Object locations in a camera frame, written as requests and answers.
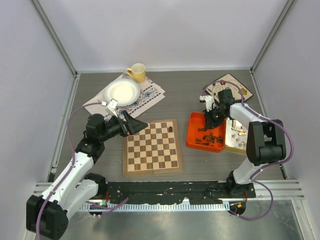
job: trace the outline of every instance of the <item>table surface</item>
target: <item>table surface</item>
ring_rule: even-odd
[[[177,120],[184,163],[182,173],[124,177],[123,138],[121,136],[116,136],[104,143],[105,151],[90,172],[103,175],[108,182],[225,180],[232,170],[239,167],[245,159],[245,155],[224,150],[220,153],[214,153],[192,149],[186,147],[185,142],[190,114],[192,112],[201,113],[205,107],[199,102],[199,95],[203,87],[228,73],[253,93],[253,97],[247,103],[261,113],[262,110],[248,70],[161,71],[147,72],[146,74],[165,90],[165,98],[138,116],[137,119],[141,121]],[[81,74],[72,110],[86,103],[120,74],[120,72]],[[75,146],[83,137],[89,115],[86,110],[81,110],[71,121],[70,134]],[[65,138],[55,177],[67,166],[71,157],[71,148]],[[265,169],[256,179],[280,180],[283,177],[279,166],[272,166]]]

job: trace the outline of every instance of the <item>wooden chessboard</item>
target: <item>wooden chessboard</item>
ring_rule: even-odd
[[[150,121],[147,128],[124,139],[125,177],[178,173],[183,170],[176,119]]]

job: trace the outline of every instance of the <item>red plastic tray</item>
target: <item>red plastic tray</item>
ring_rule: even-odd
[[[188,148],[192,149],[200,149],[204,151],[210,152],[221,152],[222,149],[225,147],[225,128],[226,128],[226,121],[223,121],[223,124],[214,128],[208,129],[207,131],[198,131],[198,129],[203,129],[205,127],[206,119],[205,115],[200,112],[192,112],[189,119],[189,126],[188,126],[188,133],[186,135],[185,145]],[[201,143],[206,143],[207,141],[203,140],[204,135],[209,135],[212,133],[214,136],[222,136],[223,143],[215,142],[206,145],[196,144],[196,139],[201,139]]]

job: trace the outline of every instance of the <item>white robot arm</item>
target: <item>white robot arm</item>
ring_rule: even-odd
[[[225,118],[238,120],[247,130],[246,159],[227,178],[230,182],[230,191],[239,185],[247,185],[260,172],[264,165],[278,162],[286,157],[285,135],[272,123],[259,118],[259,113],[252,110],[248,104],[235,100],[232,91],[228,88],[218,92],[219,104],[213,105],[214,97],[200,97],[201,103],[206,103],[205,129],[220,126]],[[273,120],[283,126],[280,120]]]
[[[103,176],[94,173],[85,175],[105,150],[104,142],[116,135],[133,135],[148,126],[147,123],[132,118],[126,111],[123,112],[126,121],[120,119],[115,111],[116,105],[113,101],[108,105],[104,104],[107,112],[112,115],[109,122],[101,114],[88,118],[84,136],[75,149],[74,159],[41,196],[32,195],[28,199],[27,230],[37,231],[37,218],[40,216],[39,233],[58,240],[81,205],[92,197],[106,193],[106,179]]]

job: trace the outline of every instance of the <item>white panel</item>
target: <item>white panel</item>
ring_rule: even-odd
[[[20,240],[27,199],[48,175],[73,76],[29,1],[2,1],[0,36],[0,233]]]
[[[74,67],[108,71],[251,67],[286,0],[40,2]]]
[[[320,1],[298,0],[257,70],[267,114],[291,133],[295,153],[285,169],[298,179],[320,239]]]

